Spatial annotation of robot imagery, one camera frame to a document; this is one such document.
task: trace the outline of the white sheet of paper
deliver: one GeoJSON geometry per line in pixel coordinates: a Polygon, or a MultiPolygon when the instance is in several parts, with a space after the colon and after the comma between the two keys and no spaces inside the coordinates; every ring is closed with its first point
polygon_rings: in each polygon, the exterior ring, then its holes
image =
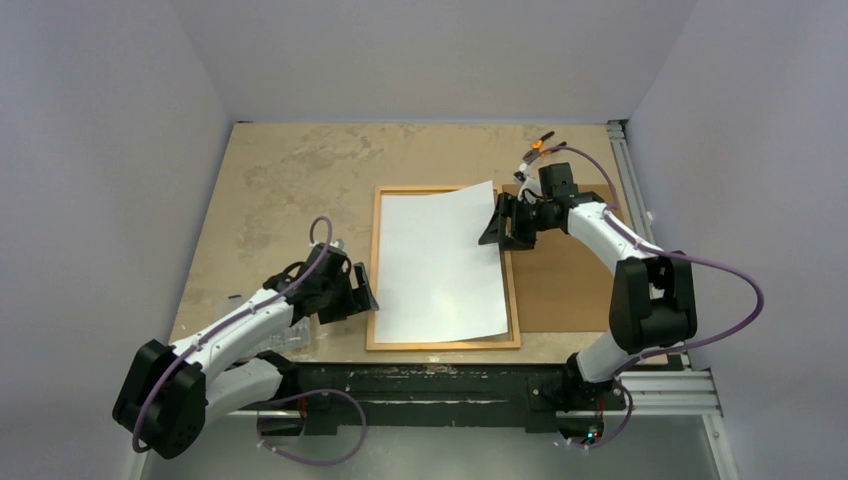
{"type": "Polygon", "coordinates": [[[508,331],[497,245],[477,245],[492,182],[434,195],[384,195],[374,339],[452,342],[508,331]]]}

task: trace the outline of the gray floor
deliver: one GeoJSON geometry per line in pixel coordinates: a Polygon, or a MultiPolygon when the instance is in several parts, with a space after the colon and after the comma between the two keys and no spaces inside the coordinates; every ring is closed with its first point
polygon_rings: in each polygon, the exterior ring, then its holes
{"type": "MultiPolygon", "coordinates": [[[[337,437],[288,439],[285,448],[330,458],[353,445],[357,435],[356,428],[346,427],[337,437]]],[[[636,417],[615,442],[588,455],[566,448],[558,435],[520,429],[377,427],[369,429],[357,455],[335,467],[299,465],[257,449],[254,420],[241,417],[209,426],[176,459],[151,455],[143,478],[715,480],[718,475],[700,417],[636,417]]]]}

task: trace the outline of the brown board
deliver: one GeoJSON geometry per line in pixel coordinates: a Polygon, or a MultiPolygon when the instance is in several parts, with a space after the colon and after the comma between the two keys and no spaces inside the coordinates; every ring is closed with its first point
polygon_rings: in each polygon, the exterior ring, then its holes
{"type": "MultiPolygon", "coordinates": [[[[369,281],[371,291],[377,292],[377,284],[380,281],[377,275],[377,266],[380,257],[380,211],[382,209],[382,197],[384,195],[432,195],[434,193],[446,193],[465,188],[467,185],[437,185],[437,186],[401,186],[401,187],[377,187],[374,193],[374,223],[371,233],[371,268],[369,270],[369,281]]],[[[501,253],[501,268],[504,276],[504,297],[506,299],[507,326],[509,330],[503,335],[486,337],[462,342],[428,342],[428,343],[378,343],[375,341],[374,333],[377,316],[375,312],[368,312],[368,323],[365,335],[365,349],[369,352],[389,351],[445,351],[445,350],[509,350],[521,347],[520,324],[518,318],[518,307],[515,297],[515,282],[512,274],[512,252],[501,253]]]]}
{"type": "MultiPolygon", "coordinates": [[[[518,193],[516,185],[503,189],[518,193]]],[[[580,191],[612,198],[606,185],[581,185],[580,191]]],[[[533,250],[512,252],[512,272],[523,333],[609,330],[612,274],[581,242],[560,230],[539,232],[533,250]]]]}

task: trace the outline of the brown cardboard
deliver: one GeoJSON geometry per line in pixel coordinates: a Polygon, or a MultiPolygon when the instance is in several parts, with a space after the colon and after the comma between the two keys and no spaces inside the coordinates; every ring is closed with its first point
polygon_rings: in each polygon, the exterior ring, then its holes
{"type": "MultiPolygon", "coordinates": [[[[518,193],[516,185],[504,191],[518,193]]],[[[606,185],[581,185],[607,202],[606,185]]],[[[537,235],[536,248],[512,253],[515,299],[521,332],[604,332],[609,329],[612,274],[588,247],[548,230],[537,235]]]]}

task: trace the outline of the gray wall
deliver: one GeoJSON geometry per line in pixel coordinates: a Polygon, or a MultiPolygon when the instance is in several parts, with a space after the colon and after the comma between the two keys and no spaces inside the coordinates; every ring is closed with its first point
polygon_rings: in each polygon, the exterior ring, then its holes
{"type": "Polygon", "coordinates": [[[173,0],[238,119],[629,117],[695,0],[173,0]]]}
{"type": "Polygon", "coordinates": [[[121,478],[229,120],[166,0],[0,8],[0,477],[121,478]]]}
{"type": "MultiPolygon", "coordinates": [[[[754,274],[766,309],[697,352],[743,478],[845,478],[848,3],[699,0],[628,125],[662,245],[754,274]]],[[[700,337],[750,289],[698,271],[700,337]]]]}

